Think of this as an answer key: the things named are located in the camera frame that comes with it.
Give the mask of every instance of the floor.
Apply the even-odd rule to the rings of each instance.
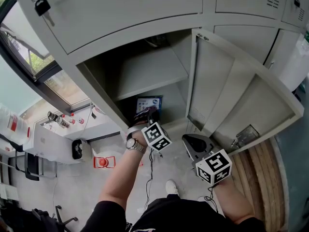
[[[124,153],[124,143],[120,135],[92,142],[96,152],[105,155],[113,154],[116,162]],[[146,182],[150,178],[149,151],[142,159],[136,182],[129,197],[126,218],[135,223],[143,213],[146,202]],[[100,189],[112,170],[94,169],[93,162],[74,165],[59,165],[57,179],[30,181],[24,174],[12,171],[12,184],[17,187],[20,206],[31,210],[38,208],[53,213],[54,205],[61,205],[63,220],[78,217],[78,222],[71,222],[68,228],[73,232],[80,231],[95,207]],[[197,200],[200,196],[208,195],[207,184],[192,171],[191,160],[186,154],[181,140],[173,141],[163,152],[163,158],[154,157],[154,179],[151,184],[150,202],[157,198],[166,197],[165,183],[173,179],[178,186],[180,196],[185,199]]]
[[[309,79],[305,82],[306,94],[297,91],[305,108],[304,116],[276,136],[288,180],[291,232],[303,226],[302,214],[309,197]]]

